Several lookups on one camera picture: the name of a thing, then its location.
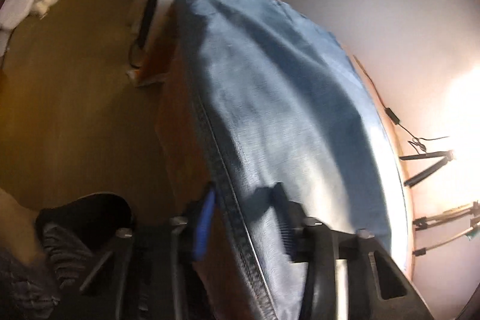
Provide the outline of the black slipper with grey sock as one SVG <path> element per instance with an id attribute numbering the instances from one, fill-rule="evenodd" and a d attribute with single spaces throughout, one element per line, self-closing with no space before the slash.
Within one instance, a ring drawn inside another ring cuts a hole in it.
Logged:
<path id="1" fill-rule="evenodd" d="M 58 290 L 72 287 L 116 232 L 132 226 L 128 202 L 113 193 L 94 193 L 41 210 L 35 228 Z"/>

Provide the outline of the blue denim pants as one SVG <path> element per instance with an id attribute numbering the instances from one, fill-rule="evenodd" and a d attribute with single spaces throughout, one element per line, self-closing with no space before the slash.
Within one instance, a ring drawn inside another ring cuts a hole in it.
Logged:
<path id="1" fill-rule="evenodd" d="M 398 249 L 404 214 L 391 145 L 332 34 L 279 0 L 175 0 L 182 57 L 247 312 L 299 314 L 269 199 L 287 194 L 333 229 Z"/>

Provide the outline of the white fan heater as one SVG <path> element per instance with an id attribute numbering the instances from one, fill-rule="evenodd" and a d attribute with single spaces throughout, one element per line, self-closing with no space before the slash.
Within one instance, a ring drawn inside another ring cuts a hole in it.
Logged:
<path id="1" fill-rule="evenodd" d="M 138 71 L 160 47 L 167 36 L 175 36 L 174 0 L 136 0 L 137 7 L 131 18 L 134 40 L 128 50 L 128 65 Z"/>

